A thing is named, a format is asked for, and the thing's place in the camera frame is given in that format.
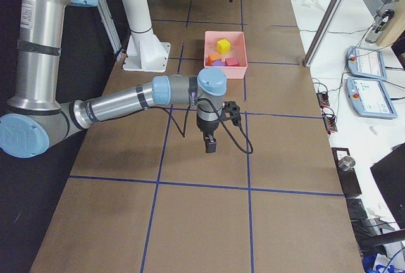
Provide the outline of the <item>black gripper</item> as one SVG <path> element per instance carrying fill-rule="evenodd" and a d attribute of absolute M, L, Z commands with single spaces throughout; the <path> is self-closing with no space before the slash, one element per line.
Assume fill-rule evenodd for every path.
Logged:
<path fill-rule="evenodd" d="M 205 152 L 215 153 L 217 146 L 217 142 L 215 139 L 215 130 L 218 128 L 220 121 L 218 119 L 214 121 L 207 121 L 197 116 L 196 123 L 204 137 Z"/>

